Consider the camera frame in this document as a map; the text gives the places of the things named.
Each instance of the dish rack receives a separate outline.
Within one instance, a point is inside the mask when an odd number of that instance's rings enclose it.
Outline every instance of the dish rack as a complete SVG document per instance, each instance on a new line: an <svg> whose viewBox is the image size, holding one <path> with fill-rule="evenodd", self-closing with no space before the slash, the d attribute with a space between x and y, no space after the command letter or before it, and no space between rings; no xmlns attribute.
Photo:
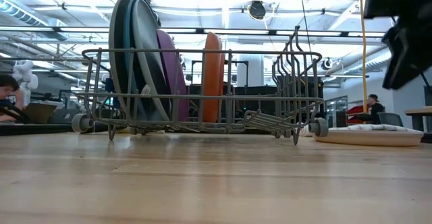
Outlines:
<svg viewBox="0 0 432 224"><path fill-rule="evenodd" d="M194 49L87 49L82 52L85 59L89 61L87 70L87 80L83 92L77 93L78 96L84 98L85 114L76 115L72 120L72 127L75 132L85 132L91 127L94 121L106 123L108 125L109 139L114 139L115 129L117 126L129 126L132 128L132 133L146 134L152 130L163 130L171 128L174 130L186 129L193 132L209 132L209 133L240 133L246 128L256 128L271 132L276 138L284 136L290 138L293 136L294 144L297 144L300 130L309 126L310 132L318 136L326 136L328 134L328 125L325 119L315 118L319 105L323 103L323 99L318 95L318 76L317 63L321 60L322 55L316 52L303 51L298 44L298 29L296 27L294 33L289 36L290 39L286 43L283 51L234 51L234 50L194 50ZM295 39L296 48L294 50L293 41ZM101 92L99 88L99 76L101 72L101 57L102 53L129 53L131 60L129 68L133 68L134 53L150 53L150 52L174 52L180 53L201 53L202 54L202 72L205 71L205 55L207 53L224 53L228 54L228 80L227 93L221 96L206 96L204 95L205 73L202 73L200 83L200 94L140 94L136 93L112 93ZM88 56L89 53L97 53L96 59ZM272 65L272 77L276 83L277 92L271 95L235 95L235 90L232 87L232 57L233 54L260 54L260 55L278 55L276 61ZM300 62L298 57L302 57L303 70L300 71ZM310 57L312 63L308 65L307 58ZM90 89L90 80L94 80L94 87ZM309 81L312 80L313 88L309 90ZM132 87L132 70L129 71L128 91ZM126 109L123 110L122 118L113 118L115 115L113 107L111 108L111 117L102 117L102 107L97 111L97 102L102 102L104 105L108 100L115 97L123 97L126 101ZM134 108L131 111L131 102L138 101L142 98L167 98L172 100L171 121L147 121L137 118L137 103L133 103ZM180 99L199 100L198 117L189 119L188 121L178 121L178 101ZM206 99L219 100L219 120L215 123L203 121L203 101ZM225 118L221 118L221 103L225 102ZM257 111L246 111L242 119L236 118L236 101L258 101ZM275 115L263 113L261 108L262 101L272 101L275 103Z"/></svg>

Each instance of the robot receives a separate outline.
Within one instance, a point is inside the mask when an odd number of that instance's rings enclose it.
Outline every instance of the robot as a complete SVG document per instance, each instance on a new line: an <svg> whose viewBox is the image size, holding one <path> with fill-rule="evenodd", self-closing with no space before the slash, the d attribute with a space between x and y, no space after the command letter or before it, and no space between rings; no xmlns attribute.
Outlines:
<svg viewBox="0 0 432 224"><path fill-rule="evenodd" d="M13 67L12 76L20 83L20 89L23 94L23 106L30 103L31 90L38 88L38 77L32 73L34 66L31 61L17 62Z"/></svg>

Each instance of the man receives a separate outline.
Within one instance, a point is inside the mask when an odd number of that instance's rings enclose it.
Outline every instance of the man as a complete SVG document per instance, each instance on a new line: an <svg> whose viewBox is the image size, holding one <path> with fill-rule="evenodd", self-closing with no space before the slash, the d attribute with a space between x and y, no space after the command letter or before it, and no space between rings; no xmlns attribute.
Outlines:
<svg viewBox="0 0 432 224"><path fill-rule="evenodd" d="M381 121L379 120L379 116L378 113L380 112L384 112L384 106L379 103L378 101L378 96L375 94L370 94L369 97L367 98L367 105L369 107L369 113L371 114L372 117L372 122L374 124L380 124Z"/></svg>
<svg viewBox="0 0 432 224"><path fill-rule="evenodd" d="M22 109L23 94L20 90L18 82L9 75L0 75L0 103L10 103L11 101L7 97L11 94L15 95L15 107ZM15 121L13 117L8 115L0 114L0 122Z"/></svg>

